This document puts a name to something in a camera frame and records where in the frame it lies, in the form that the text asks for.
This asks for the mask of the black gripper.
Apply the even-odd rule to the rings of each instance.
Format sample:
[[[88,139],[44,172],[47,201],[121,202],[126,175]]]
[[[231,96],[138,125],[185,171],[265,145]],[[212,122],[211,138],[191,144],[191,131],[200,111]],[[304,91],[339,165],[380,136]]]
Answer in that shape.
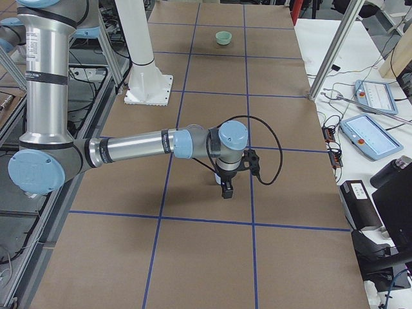
[[[216,165],[216,174],[221,178],[221,197],[223,199],[231,199],[233,197],[234,189],[232,186],[232,179],[237,174],[236,170],[227,171]]]

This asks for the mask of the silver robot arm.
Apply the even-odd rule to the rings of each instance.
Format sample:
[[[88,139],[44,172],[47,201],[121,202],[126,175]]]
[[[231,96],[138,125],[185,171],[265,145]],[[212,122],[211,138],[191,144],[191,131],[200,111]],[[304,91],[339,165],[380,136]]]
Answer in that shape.
[[[17,16],[26,28],[27,127],[8,174],[20,189],[48,194],[80,173],[103,164],[172,153],[207,157],[222,196],[233,195],[232,179],[243,168],[247,128],[228,120],[204,129],[192,125],[122,138],[75,139],[68,122],[69,41],[77,30],[99,32],[96,1],[19,1]]]

